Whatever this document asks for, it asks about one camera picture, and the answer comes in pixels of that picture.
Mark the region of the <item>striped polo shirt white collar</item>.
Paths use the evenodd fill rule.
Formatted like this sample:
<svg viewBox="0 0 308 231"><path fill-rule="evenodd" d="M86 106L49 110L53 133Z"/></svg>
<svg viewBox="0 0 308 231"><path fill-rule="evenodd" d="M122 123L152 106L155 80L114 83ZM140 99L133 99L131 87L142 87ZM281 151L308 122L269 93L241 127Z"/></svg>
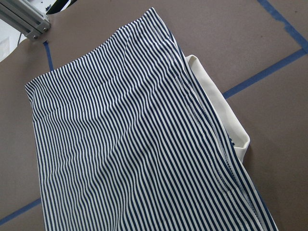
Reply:
<svg viewBox="0 0 308 231"><path fill-rule="evenodd" d="M25 90L46 230L277 230L154 8Z"/></svg>

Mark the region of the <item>aluminium frame post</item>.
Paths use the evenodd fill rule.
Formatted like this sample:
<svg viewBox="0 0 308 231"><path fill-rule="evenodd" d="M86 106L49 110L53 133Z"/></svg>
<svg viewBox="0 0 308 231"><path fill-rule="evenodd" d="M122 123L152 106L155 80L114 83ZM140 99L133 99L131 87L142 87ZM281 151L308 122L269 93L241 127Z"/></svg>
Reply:
<svg viewBox="0 0 308 231"><path fill-rule="evenodd" d="M26 0L0 0L0 18L31 41L51 27L48 16Z"/></svg>

